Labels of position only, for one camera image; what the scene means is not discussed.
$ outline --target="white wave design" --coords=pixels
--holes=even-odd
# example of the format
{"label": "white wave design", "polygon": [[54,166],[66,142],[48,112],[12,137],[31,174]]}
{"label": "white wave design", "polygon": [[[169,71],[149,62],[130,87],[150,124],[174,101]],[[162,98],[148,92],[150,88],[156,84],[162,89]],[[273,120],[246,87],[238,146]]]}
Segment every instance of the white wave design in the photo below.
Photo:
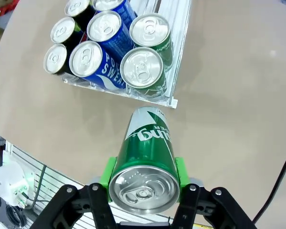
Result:
{"label": "white wave design", "polygon": [[114,84],[111,82],[111,80],[108,79],[106,76],[103,76],[103,75],[97,75],[97,76],[103,80],[104,86],[108,90],[111,90],[111,91],[120,90],[120,88],[114,86]]}

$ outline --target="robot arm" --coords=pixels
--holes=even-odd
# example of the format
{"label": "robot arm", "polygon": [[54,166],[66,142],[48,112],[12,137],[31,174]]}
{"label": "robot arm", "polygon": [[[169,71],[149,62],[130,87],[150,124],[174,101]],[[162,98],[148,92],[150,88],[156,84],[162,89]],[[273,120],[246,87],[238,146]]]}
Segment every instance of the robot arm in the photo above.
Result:
{"label": "robot arm", "polygon": [[48,203],[31,229],[71,229],[84,213],[91,212],[97,229],[191,229],[196,214],[215,229],[256,229],[230,193],[223,187],[211,192],[197,184],[187,185],[172,225],[167,223],[116,223],[108,204],[106,189],[99,183],[78,190],[62,186]]}

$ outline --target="yellow strip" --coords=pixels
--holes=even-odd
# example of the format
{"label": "yellow strip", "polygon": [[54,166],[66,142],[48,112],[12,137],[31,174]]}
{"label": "yellow strip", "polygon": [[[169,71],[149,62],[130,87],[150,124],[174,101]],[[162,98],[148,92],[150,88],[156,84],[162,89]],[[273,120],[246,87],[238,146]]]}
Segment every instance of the yellow strip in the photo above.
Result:
{"label": "yellow strip", "polygon": [[196,224],[196,223],[194,223],[194,227],[197,227],[197,228],[200,228],[200,229],[213,229],[212,227],[204,226],[204,225]]}

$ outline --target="clear plastic tray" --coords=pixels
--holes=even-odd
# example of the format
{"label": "clear plastic tray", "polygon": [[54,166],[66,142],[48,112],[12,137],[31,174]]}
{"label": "clear plastic tray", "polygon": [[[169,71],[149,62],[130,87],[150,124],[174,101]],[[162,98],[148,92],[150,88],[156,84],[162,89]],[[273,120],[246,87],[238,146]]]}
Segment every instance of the clear plastic tray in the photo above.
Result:
{"label": "clear plastic tray", "polygon": [[152,12],[157,12],[164,16],[171,27],[171,36],[174,44],[174,59],[171,69],[165,73],[167,80],[167,91],[161,99],[147,100],[141,97],[135,90],[126,87],[126,91],[110,92],[96,85],[80,86],[75,83],[69,83],[74,86],[89,88],[106,93],[116,94],[137,100],[142,100],[162,106],[176,108],[178,100],[174,98],[174,90],[178,78],[178,72],[182,59],[184,42],[191,12],[192,0],[131,0],[130,4],[133,10],[140,16]]}

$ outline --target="can rim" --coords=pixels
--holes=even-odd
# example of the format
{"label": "can rim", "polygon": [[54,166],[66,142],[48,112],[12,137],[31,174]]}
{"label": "can rim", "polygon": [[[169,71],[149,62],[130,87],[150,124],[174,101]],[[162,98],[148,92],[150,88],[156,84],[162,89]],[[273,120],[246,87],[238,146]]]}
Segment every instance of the can rim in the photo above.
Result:
{"label": "can rim", "polygon": [[81,45],[83,45],[83,44],[85,44],[85,43],[93,43],[94,45],[96,45],[96,46],[99,48],[99,50],[101,51],[101,60],[103,59],[103,51],[102,51],[101,46],[100,46],[98,43],[96,43],[96,42],[94,42],[94,41],[84,41],[84,42],[78,44],[78,45],[73,49],[73,51],[72,51],[71,54],[70,54],[69,67],[70,67],[71,72],[72,72],[75,76],[80,77],[80,78],[85,78],[85,77],[87,77],[87,76],[89,76],[89,75],[95,73],[95,72],[99,69],[99,67],[100,67],[100,65],[101,65],[101,63],[102,63],[102,61],[100,61],[99,66],[96,68],[96,70],[95,70],[94,72],[89,73],[89,74],[86,74],[86,75],[80,75],[80,74],[77,74],[76,72],[74,72],[72,60],[73,60],[74,55],[75,55],[75,53],[77,52],[77,50],[81,47]]}
{"label": "can rim", "polygon": [[[53,39],[53,33],[54,33],[53,29],[56,28],[59,23],[61,23],[64,20],[67,20],[67,19],[68,20],[70,20],[70,19],[72,20],[72,22],[73,22],[73,30],[75,29],[75,20],[72,17],[64,17],[64,18],[60,19],[58,22],[55,23],[55,25],[53,26],[53,28],[51,30],[51,33],[50,33],[50,38],[51,38],[51,41],[53,43],[55,43],[55,44],[60,44],[61,43],[61,42],[54,41],[54,39]],[[65,42],[67,39],[69,39],[71,37],[72,33],[63,42]]]}
{"label": "can rim", "polygon": [[[133,85],[132,83],[128,82],[127,79],[124,78],[124,65],[125,65],[125,62],[126,62],[126,59],[135,51],[139,51],[139,50],[148,50],[150,52],[152,52],[153,54],[156,55],[156,57],[160,60],[160,64],[161,64],[161,70],[157,76],[157,78],[149,83],[148,85],[145,85],[145,86],[136,86],[136,85]],[[150,87],[152,85],[154,85],[161,77],[161,75],[164,73],[164,68],[163,68],[163,60],[161,58],[161,56],[159,55],[159,53],[157,53],[154,49],[152,48],[149,48],[149,47],[137,47],[137,48],[134,48],[134,49],[131,49],[128,53],[126,53],[126,55],[123,57],[122,61],[121,61],[121,66],[120,66],[120,72],[121,72],[121,77],[122,79],[125,81],[126,84],[128,84],[129,86],[133,87],[133,88],[137,88],[137,89],[143,89],[143,88],[146,88],[146,87]]]}
{"label": "can rim", "polygon": [[[121,174],[121,173],[124,173],[124,172],[127,172],[128,170],[131,170],[133,168],[153,168],[155,170],[159,170],[161,172],[164,172],[166,175],[168,175],[174,182],[175,184],[175,187],[176,187],[176,191],[173,195],[173,197],[171,198],[170,201],[168,201],[165,205],[162,205],[158,208],[153,208],[153,209],[139,209],[139,208],[133,208],[127,204],[125,204],[123,201],[121,201],[115,194],[114,190],[112,189],[113,187],[113,182],[116,181],[117,177]],[[153,214],[158,214],[160,212],[163,212],[167,209],[169,209],[171,206],[173,206],[177,201],[178,201],[178,198],[180,196],[180,186],[179,186],[179,182],[177,181],[177,179],[172,175],[170,174],[169,172],[165,171],[164,169],[161,169],[159,167],[155,167],[155,166],[144,166],[144,165],[141,165],[141,166],[131,166],[131,167],[127,167],[125,169],[122,169],[120,172],[118,172],[116,175],[114,175],[110,182],[109,182],[109,187],[108,187],[108,191],[109,191],[109,195],[111,197],[111,199],[113,200],[113,202],[118,205],[119,207],[121,207],[122,209],[125,209],[123,208],[122,206],[125,206],[127,207],[127,211],[131,212],[131,213],[135,213],[135,214],[140,214],[140,215],[153,215]]]}
{"label": "can rim", "polygon": [[[93,0],[93,2],[92,2],[92,7],[95,9],[95,10],[98,10],[97,8],[96,8],[96,1],[97,0]],[[116,8],[116,7],[118,7],[119,5],[121,5],[122,3],[124,2],[124,0],[121,0],[121,2],[118,4],[118,5],[116,5],[115,7],[112,7],[112,8],[110,8],[110,9],[107,9],[107,10],[113,10],[114,8]]]}
{"label": "can rim", "polygon": [[[164,38],[161,42],[159,42],[159,43],[157,43],[157,44],[154,44],[154,45],[144,45],[144,44],[142,44],[142,43],[139,43],[136,39],[133,38],[133,28],[134,28],[134,25],[135,25],[140,19],[142,19],[142,18],[144,18],[144,17],[150,17],[150,16],[155,16],[155,17],[161,18],[163,21],[165,21],[165,23],[166,23],[166,25],[167,25],[167,27],[168,27],[168,33],[167,33],[167,35],[165,36],[165,38]],[[168,23],[168,20],[167,20],[165,17],[163,17],[162,15],[158,14],[158,13],[149,13],[149,14],[144,14],[144,15],[138,16],[138,17],[136,17],[136,18],[132,21],[132,23],[131,23],[131,25],[130,25],[130,27],[129,27],[129,35],[130,35],[131,39],[132,39],[133,42],[135,42],[137,45],[140,45],[140,46],[142,46],[142,47],[154,47],[154,46],[156,46],[156,45],[159,45],[159,44],[161,44],[163,41],[165,41],[170,34],[171,34],[171,27],[170,27],[170,24]]]}
{"label": "can rim", "polygon": [[46,54],[45,54],[45,56],[44,56],[44,58],[43,58],[43,68],[44,68],[44,70],[47,72],[47,73],[50,73],[50,74],[56,74],[57,72],[59,72],[61,69],[62,69],[62,67],[63,67],[63,65],[60,67],[60,69],[58,69],[56,72],[54,72],[54,73],[52,73],[52,72],[50,72],[47,68],[46,68],[46,59],[48,58],[48,54],[49,54],[49,52],[51,52],[55,47],[63,47],[64,48],[64,50],[66,51],[66,56],[67,56],[67,48],[66,48],[66,46],[64,46],[63,44],[54,44],[54,45],[52,45],[49,49],[48,49],[48,51],[46,52]]}
{"label": "can rim", "polygon": [[76,15],[70,15],[70,14],[68,14],[67,13],[67,8],[68,8],[68,6],[69,6],[69,4],[70,4],[70,2],[71,2],[72,0],[69,0],[68,2],[67,2],[67,4],[66,4],[66,6],[65,6],[65,14],[67,15],[67,16],[69,16],[69,17],[75,17],[75,16],[77,16],[77,15],[79,15],[80,13],[82,13],[82,12],[84,12],[85,11],[85,9],[87,9],[87,6],[89,5],[89,0],[86,0],[86,5],[85,5],[85,8],[82,10],[82,11],[80,11],[80,12],[78,12],[78,14],[76,14]]}
{"label": "can rim", "polygon": [[106,41],[110,40],[112,37],[114,37],[114,36],[117,34],[117,32],[118,32],[118,31],[117,31],[112,37],[110,37],[110,38],[108,38],[108,39],[106,39],[106,40],[104,40],[104,41],[96,41],[95,39],[93,39],[93,38],[90,36],[90,30],[91,30],[92,23],[95,22],[96,19],[98,19],[99,17],[101,17],[101,16],[104,15],[104,14],[114,14],[114,15],[117,16],[118,19],[119,19],[119,23],[120,23],[119,29],[120,29],[121,26],[122,26],[121,16],[120,16],[117,12],[115,12],[115,11],[105,10],[105,11],[102,11],[102,12],[96,14],[93,18],[91,18],[91,20],[89,21],[89,23],[88,23],[88,25],[87,25],[87,35],[88,35],[89,39],[92,40],[92,41],[94,41],[94,42],[106,42]]}

